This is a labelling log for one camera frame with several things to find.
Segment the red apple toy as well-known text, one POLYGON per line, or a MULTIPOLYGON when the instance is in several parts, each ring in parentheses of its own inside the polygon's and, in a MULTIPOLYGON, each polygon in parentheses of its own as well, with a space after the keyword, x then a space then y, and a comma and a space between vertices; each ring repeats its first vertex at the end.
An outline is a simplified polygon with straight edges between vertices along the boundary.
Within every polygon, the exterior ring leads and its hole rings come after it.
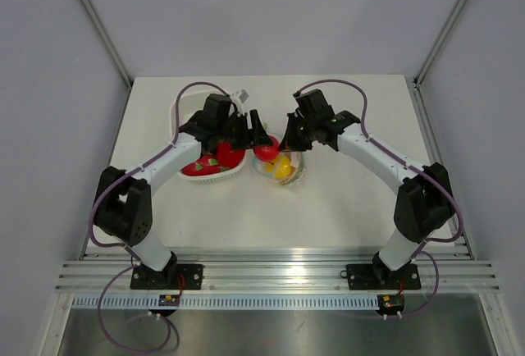
POLYGON ((254 156, 262 162, 272 162, 280 154, 279 151, 279 141, 275 136, 270 136, 272 144, 269 146, 259 146, 253 148, 254 156))

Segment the clear zip bag blue zipper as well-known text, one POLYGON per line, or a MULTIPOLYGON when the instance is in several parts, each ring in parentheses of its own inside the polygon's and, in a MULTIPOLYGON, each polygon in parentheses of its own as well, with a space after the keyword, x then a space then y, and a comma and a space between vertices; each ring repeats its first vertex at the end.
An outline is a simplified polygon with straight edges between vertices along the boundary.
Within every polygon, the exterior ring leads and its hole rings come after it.
POLYGON ((305 173, 305 161, 301 152, 279 152, 270 162, 253 156, 253 169, 274 185, 297 189, 305 173))

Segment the yellow lemon toy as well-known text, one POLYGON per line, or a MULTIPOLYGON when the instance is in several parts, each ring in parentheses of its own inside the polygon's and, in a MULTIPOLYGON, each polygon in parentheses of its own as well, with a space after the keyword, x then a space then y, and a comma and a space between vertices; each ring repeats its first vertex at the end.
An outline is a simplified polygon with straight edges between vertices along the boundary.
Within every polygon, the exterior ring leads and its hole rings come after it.
POLYGON ((266 162, 264 171, 268 176, 276 180, 282 180, 288 177, 293 170, 290 159, 280 154, 274 161, 266 162))

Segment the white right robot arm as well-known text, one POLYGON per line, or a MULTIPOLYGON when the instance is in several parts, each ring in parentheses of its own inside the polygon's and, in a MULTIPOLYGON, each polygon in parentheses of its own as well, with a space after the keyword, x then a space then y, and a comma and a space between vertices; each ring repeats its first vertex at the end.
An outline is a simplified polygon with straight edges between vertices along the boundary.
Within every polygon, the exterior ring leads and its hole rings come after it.
POLYGON ((448 171, 438 162, 412 164, 374 140, 363 120, 334 112, 320 89, 294 94, 297 108, 287 115, 282 152, 306 152, 319 143, 365 166, 395 193, 395 231, 372 259, 373 280, 382 287, 397 282, 429 236, 455 213, 448 171))

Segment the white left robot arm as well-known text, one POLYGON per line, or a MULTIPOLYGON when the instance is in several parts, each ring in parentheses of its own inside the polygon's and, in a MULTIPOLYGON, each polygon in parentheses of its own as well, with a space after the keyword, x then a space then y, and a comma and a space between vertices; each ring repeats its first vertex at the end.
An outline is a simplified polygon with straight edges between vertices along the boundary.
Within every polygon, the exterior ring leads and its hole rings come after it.
POLYGON ((272 140, 256 110, 240 113, 231 98, 209 94, 203 108, 177 127, 165 148, 131 169, 107 167, 100 176, 89 230, 96 226, 116 238, 116 246, 128 249, 149 268, 149 280, 160 289, 176 282, 177 269, 175 254, 152 231, 153 196, 183 167, 221 142, 252 149, 272 140))

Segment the red bell pepper toy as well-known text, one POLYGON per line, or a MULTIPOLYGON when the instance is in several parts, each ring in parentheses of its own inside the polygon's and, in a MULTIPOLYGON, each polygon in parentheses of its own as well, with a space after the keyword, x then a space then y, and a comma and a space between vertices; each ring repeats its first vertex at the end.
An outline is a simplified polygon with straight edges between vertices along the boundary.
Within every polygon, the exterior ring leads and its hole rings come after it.
POLYGON ((217 147, 217 163, 221 167, 235 168, 244 159, 244 149, 233 149, 229 142, 220 142, 217 147))

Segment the red dragon fruit toy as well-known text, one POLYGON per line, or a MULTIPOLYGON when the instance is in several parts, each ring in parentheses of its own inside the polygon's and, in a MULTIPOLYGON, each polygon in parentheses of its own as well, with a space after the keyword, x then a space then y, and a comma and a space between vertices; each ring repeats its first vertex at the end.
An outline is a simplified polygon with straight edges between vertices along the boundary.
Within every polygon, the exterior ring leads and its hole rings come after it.
POLYGON ((229 170, 229 167, 221 166, 214 156, 203 156, 196 162, 192 162, 183 167, 180 173, 184 176, 199 177, 210 176, 229 170))

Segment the white perforated plastic basket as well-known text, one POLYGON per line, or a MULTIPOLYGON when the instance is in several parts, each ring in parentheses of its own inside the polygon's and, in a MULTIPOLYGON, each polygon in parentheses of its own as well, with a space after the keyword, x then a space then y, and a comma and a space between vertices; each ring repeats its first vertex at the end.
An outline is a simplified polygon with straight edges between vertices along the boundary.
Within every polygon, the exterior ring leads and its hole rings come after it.
MULTIPOLYGON (((184 95, 180 99, 179 103, 179 118, 180 123, 186 123, 198 110, 201 110, 206 98, 209 94, 216 94, 217 91, 200 91, 196 93, 191 93, 188 95, 184 95)), ((173 103, 170 106, 169 110, 169 131, 170 135, 173 138, 176 132, 176 101, 173 101, 173 103)), ((178 172, 177 176, 182 179, 189 182, 192 182, 194 184, 209 184, 209 183, 216 183, 221 182, 224 180, 228 180, 231 178, 234 178, 240 174, 240 171, 242 170, 244 164, 246 163, 247 156, 244 156, 244 158, 241 160, 240 164, 236 167, 230 169, 230 170, 224 170, 219 173, 214 173, 210 175, 202 175, 202 176, 187 176, 183 174, 182 172, 178 172)))

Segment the left small circuit board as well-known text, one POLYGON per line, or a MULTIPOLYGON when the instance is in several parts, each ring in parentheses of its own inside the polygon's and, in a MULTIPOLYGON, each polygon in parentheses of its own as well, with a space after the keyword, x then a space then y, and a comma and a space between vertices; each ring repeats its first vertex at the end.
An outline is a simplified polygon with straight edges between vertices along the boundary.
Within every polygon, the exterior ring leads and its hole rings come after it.
POLYGON ((180 305, 180 296, 177 294, 160 294, 158 300, 159 307, 178 307, 180 305))

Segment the small circuit board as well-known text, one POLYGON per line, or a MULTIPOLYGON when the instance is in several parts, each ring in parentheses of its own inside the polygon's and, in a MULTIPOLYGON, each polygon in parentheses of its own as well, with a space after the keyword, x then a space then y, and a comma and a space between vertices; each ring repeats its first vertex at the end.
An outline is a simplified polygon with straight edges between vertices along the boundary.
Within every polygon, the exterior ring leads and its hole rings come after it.
POLYGON ((386 309, 404 309, 404 296, 401 294, 397 295, 380 295, 378 297, 378 305, 380 308, 386 309))
POLYGON ((177 294, 160 294, 158 300, 159 307, 178 307, 180 305, 180 296, 177 294))

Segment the right small circuit board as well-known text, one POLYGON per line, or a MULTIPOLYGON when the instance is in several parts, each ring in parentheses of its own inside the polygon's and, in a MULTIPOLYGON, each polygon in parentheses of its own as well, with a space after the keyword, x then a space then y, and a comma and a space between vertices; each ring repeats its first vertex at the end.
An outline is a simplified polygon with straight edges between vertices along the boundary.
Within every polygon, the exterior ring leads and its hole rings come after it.
POLYGON ((404 296, 401 294, 397 295, 380 295, 378 297, 378 305, 380 308, 386 309, 404 309, 404 296))

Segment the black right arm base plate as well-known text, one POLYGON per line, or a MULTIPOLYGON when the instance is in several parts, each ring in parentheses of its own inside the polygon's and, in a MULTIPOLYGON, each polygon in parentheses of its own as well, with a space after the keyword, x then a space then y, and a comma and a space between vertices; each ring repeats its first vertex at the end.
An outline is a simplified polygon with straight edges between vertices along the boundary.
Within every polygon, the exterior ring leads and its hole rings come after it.
POLYGON ((378 277, 371 263, 348 264, 340 271, 340 278, 347 280, 350 290, 420 290, 422 283, 418 266, 407 264, 395 272, 378 277))

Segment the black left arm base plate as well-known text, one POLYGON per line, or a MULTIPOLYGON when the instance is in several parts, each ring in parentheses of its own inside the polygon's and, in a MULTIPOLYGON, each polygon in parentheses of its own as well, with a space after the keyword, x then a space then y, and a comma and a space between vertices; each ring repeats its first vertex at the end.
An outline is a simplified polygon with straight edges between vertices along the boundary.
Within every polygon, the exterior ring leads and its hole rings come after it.
POLYGON ((203 283, 201 264, 180 264, 161 272, 140 265, 133 269, 130 280, 132 290, 200 290, 203 283))

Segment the aluminium rail frame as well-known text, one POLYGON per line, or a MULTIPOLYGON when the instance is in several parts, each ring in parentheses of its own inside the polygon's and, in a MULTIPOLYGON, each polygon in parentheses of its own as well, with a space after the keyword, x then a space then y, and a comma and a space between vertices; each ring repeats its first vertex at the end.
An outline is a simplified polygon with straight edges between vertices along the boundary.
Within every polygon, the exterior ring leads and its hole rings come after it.
MULTIPOLYGON (((492 264, 475 259, 465 243, 452 247, 429 247, 416 260, 423 293, 440 280, 442 294, 494 294, 500 283, 492 264)), ((348 292, 340 272, 350 263, 371 262, 371 249, 199 249, 176 250, 182 263, 203 265, 204 294, 342 294, 348 292)), ((129 289, 130 265, 123 253, 90 248, 80 260, 62 264, 55 283, 58 293, 98 292, 112 279, 113 292, 129 289)))

